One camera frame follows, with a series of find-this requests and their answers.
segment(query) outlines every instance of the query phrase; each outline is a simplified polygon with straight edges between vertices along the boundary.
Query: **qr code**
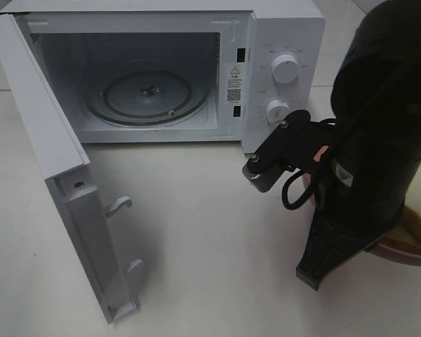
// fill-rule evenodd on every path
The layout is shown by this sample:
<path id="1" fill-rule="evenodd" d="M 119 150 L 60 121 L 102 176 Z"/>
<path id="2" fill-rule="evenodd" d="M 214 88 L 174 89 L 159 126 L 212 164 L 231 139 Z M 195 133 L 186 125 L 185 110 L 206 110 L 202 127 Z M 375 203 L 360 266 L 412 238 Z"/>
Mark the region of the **qr code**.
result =
<path id="1" fill-rule="evenodd" d="M 234 102 L 241 99 L 241 89 L 227 89 L 227 101 Z"/>

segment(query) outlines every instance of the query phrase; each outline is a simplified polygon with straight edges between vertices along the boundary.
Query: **power knob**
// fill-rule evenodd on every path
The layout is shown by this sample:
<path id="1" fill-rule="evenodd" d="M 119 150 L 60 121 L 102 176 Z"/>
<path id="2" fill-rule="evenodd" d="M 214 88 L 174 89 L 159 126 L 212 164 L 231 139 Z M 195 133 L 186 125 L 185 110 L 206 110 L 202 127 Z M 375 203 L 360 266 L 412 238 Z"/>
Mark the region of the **power knob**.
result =
<path id="1" fill-rule="evenodd" d="M 267 121 L 269 123 L 277 123 L 284 120 L 290 114 L 290 108 L 287 102 L 283 100 L 273 100 L 267 105 Z"/>
<path id="2" fill-rule="evenodd" d="M 272 62 L 274 80 L 281 84 L 292 82 L 300 72 L 300 61 L 292 54 L 282 54 Z"/>

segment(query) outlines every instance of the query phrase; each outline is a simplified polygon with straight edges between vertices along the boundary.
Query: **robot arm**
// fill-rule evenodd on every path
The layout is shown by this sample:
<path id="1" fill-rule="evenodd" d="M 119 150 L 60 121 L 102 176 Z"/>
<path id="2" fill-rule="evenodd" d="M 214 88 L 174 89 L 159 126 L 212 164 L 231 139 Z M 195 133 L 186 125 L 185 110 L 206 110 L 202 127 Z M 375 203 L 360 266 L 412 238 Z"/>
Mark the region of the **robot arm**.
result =
<path id="1" fill-rule="evenodd" d="M 312 122 L 305 110 L 289 114 L 243 168 L 261 192 L 284 171 L 299 169 L 283 188 L 287 209 L 315 195 L 297 266 L 297 276 L 314 289 L 396 226 L 421 163 L 421 0 L 386 1 L 364 18 L 331 103 L 334 120 Z M 324 145 L 328 150 L 314 161 Z M 288 187 L 304 173 L 311 182 L 290 202 Z"/>

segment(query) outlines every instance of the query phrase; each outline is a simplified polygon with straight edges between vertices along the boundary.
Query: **open microwave door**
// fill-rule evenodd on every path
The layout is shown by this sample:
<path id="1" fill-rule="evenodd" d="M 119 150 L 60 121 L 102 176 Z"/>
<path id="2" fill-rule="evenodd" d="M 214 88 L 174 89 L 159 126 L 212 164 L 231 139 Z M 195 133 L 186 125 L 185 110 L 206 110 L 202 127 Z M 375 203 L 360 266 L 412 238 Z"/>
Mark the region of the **open microwave door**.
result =
<path id="1" fill-rule="evenodd" d="M 128 197 L 102 206 L 89 159 L 29 47 L 25 24 L 0 15 L 0 59 L 44 180 L 108 323 L 138 307 L 143 263 L 120 266 L 107 218 Z"/>

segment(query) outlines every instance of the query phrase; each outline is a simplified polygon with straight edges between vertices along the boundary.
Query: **turntable plate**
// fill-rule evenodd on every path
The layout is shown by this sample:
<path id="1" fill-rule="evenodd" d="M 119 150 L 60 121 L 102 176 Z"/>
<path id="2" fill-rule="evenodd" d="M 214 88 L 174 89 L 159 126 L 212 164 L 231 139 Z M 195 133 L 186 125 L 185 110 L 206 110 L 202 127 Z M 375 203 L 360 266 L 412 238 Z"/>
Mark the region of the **turntable plate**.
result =
<path id="1" fill-rule="evenodd" d="M 168 123 L 197 111 L 213 76 L 192 62 L 134 60 L 94 67 L 83 77 L 86 107 L 121 125 Z"/>

